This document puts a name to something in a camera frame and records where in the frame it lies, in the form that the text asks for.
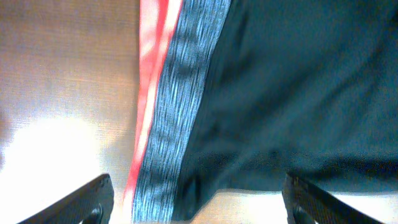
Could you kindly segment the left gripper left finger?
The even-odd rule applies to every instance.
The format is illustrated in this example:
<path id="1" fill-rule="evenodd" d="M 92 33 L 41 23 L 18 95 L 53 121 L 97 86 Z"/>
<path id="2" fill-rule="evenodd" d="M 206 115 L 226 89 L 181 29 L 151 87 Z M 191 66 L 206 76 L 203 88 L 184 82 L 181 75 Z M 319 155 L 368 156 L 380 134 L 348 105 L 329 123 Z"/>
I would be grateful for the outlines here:
<path id="1" fill-rule="evenodd" d="M 114 206 L 109 174 L 101 174 L 19 224 L 108 224 Z"/>

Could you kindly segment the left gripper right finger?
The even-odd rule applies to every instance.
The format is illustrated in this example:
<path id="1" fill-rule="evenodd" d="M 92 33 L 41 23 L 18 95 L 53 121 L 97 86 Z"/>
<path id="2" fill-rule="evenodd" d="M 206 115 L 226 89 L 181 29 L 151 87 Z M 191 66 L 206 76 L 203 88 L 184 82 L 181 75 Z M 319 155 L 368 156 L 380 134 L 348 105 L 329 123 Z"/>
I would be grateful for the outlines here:
<path id="1" fill-rule="evenodd" d="M 382 224 L 294 173 L 286 175 L 282 196 L 288 224 Z"/>

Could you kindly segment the black leggings red grey waistband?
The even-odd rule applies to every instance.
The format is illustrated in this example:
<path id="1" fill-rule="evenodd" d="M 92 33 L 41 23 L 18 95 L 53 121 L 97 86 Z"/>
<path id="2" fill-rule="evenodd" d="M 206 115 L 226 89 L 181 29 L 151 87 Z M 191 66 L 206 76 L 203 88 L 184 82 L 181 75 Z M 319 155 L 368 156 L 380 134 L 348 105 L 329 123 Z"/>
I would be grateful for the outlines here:
<path id="1" fill-rule="evenodd" d="M 397 1 L 141 1 L 135 222 L 191 219 L 221 189 L 298 172 L 397 190 Z"/>

